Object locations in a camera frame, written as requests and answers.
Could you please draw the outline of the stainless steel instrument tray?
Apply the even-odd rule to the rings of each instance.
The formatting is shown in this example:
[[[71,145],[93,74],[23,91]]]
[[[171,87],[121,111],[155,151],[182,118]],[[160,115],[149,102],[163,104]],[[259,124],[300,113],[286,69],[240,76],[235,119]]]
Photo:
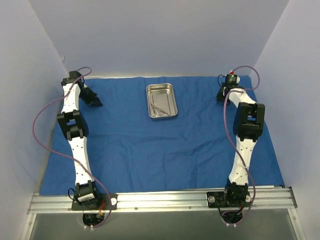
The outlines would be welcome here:
[[[175,118],[178,115],[178,107],[176,103],[174,88],[170,83],[150,84],[146,87],[146,98],[148,115],[152,120],[162,120]],[[150,103],[160,107],[169,116],[153,117]]]

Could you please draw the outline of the steel surgical forceps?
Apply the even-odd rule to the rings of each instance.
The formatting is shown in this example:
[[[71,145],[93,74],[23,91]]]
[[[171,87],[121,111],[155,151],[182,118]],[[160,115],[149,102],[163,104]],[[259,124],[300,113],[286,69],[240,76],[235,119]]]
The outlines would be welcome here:
[[[158,116],[158,113],[152,103],[150,103],[150,108],[151,108],[152,116],[156,118]]]

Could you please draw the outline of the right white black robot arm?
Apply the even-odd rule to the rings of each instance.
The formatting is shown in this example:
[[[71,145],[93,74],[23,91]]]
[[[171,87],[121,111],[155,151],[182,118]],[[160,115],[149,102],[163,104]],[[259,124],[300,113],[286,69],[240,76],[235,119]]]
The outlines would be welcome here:
[[[265,122],[265,105],[254,101],[239,83],[240,77],[230,71],[225,75],[216,95],[217,101],[223,103],[224,129],[235,150],[232,169],[222,193],[223,203],[230,207],[251,202],[248,193],[249,168],[254,147],[263,133]],[[236,107],[232,127],[235,142],[231,139],[227,124],[228,104]]]

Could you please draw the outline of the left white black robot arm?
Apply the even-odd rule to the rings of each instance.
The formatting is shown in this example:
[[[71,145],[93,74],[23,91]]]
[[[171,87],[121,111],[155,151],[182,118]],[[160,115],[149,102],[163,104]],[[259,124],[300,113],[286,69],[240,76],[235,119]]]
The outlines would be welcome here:
[[[90,175],[87,152],[89,128],[80,111],[79,100],[90,107],[102,107],[103,104],[98,95],[85,84],[84,76],[78,70],[69,72],[69,77],[62,80],[61,86],[64,100],[62,110],[57,114],[57,122],[70,145],[72,157],[76,159],[73,200],[81,207],[95,210],[100,206],[101,197]]]

